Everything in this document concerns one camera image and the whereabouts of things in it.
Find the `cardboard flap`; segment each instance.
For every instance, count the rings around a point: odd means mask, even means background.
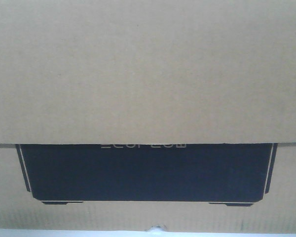
[[[296,1],[0,1],[0,143],[296,142]]]

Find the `printed graphic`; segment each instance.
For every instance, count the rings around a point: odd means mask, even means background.
[[[268,193],[277,144],[16,145],[45,204],[198,201],[250,206]]]

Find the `brown cardboard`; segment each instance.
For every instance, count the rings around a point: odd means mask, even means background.
[[[296,0],[0,1],[0,143],[296,142]]]
[[[44,205],[25,188],[16,149],[0,145],[0,228],[296,233],[296,144],[279,144],[270,191],[251,207],[206,202],[87,201]]]

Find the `white surface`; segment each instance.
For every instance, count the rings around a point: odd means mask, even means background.
[[[0,237],[296,237],[296,234],[213,234],[137,231],[43,231],[0,229]]]

